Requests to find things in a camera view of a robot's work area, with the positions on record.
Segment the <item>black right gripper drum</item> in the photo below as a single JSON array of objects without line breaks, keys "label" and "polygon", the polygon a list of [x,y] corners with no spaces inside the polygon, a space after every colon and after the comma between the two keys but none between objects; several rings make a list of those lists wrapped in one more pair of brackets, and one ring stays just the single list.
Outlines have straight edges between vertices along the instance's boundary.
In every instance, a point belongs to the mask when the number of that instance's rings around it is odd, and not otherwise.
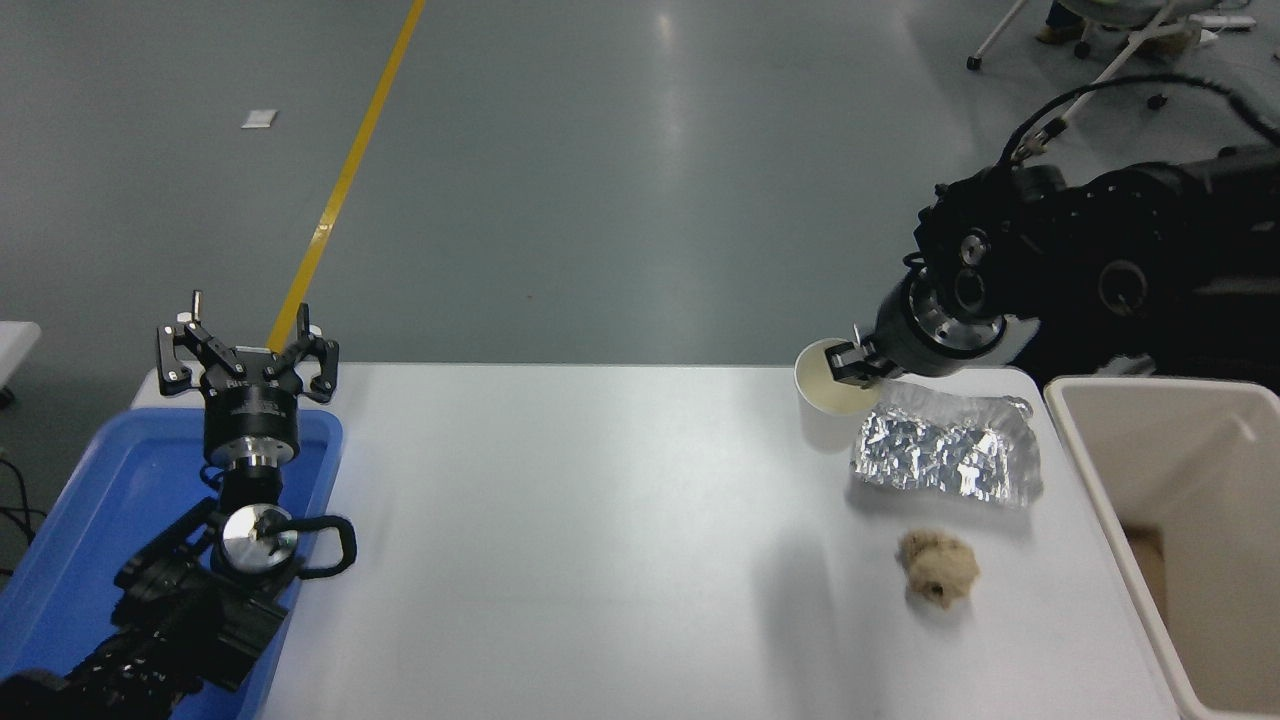
[{"label": "black right gripper drum", "polygon": [[873,350],[904,373],[942,377],[988,356],[1006,331],[1004,316],[966,320],[952,314],[927,274],[909,274],[879,306]]}]

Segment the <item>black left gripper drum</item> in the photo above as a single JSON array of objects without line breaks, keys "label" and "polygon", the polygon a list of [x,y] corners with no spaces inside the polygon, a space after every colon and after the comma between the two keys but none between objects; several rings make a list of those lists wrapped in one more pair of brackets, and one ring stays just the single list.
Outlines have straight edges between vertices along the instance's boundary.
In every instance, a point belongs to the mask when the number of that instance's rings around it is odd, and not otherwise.
[{"label": "black left gripper drum", "polygon": [[301,380],[204,378],[204,457],[216,468],[280,468],[300,454]]}]

